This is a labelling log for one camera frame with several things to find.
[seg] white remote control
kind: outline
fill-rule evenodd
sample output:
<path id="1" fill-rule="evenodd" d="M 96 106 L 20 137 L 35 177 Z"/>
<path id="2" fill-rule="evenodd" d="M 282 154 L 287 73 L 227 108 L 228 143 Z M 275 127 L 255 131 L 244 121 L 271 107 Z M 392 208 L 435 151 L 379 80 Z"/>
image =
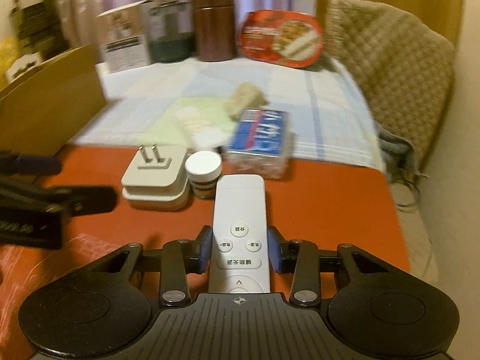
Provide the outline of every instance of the white remote control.
<path id="1" fill-rule="evenodd" d="M 225 175 L 217 184 L 208 292 L 270 292 L 265 183 Z"/>

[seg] white jar lid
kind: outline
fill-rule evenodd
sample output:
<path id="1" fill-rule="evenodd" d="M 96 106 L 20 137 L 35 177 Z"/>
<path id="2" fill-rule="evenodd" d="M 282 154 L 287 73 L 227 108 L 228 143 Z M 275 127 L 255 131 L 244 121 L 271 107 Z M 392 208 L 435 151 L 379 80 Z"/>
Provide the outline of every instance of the white jar lid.
<path id="1" fill-rule="evenodd" d="M 188 178 L 197 183 L 208 183 L 222 173 L 222 157 L 213 151 L 198 151 L 185 161 Z"/>

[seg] blue packaging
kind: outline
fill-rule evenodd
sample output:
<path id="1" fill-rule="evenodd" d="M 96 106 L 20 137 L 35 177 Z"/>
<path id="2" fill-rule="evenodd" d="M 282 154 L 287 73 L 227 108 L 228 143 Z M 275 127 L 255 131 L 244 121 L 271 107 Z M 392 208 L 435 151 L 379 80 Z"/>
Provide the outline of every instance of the blue packaging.
<path id="1" fill-rule="evenodd" d="M 247 108 L 230 140 L 229 161 L 237 173 L 279 179 L 285 171 L 289 134 L 288 112 Z"/>

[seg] small jar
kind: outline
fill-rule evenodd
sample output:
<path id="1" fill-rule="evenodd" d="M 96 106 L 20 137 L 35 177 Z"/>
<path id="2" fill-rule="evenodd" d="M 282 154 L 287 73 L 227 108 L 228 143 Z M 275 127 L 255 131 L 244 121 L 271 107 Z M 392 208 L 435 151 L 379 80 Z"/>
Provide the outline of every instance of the small jar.
<path id="1" fill-rule="evenodd" d="M 222 176 L 222 157 L 213 151 L 198 151 L 185 161 L 191 189 L 200 199 L 213 199 Z"/>

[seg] beige cloth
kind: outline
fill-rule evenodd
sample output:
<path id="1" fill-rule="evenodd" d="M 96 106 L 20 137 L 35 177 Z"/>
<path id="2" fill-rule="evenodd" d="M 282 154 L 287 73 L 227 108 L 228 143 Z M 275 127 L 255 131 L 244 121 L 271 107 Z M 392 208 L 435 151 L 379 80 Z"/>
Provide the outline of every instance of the beige cloth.
<path id="1" fill-rule="evenodd" d="M 374 119 L 411 141 L 421 162 L 452 81 L 452 43 L 391 5 L 329 0 L 325 52 L 350 71 Z"/>
<path id="2" fill-rule="evenodd" d="M 265 94 L 251 82 L 239 84 L 235 93 L 223 104 L 223 109 L 232 120 L 239 120 L 246 108 L 260 108 L 268 105 Z"/>

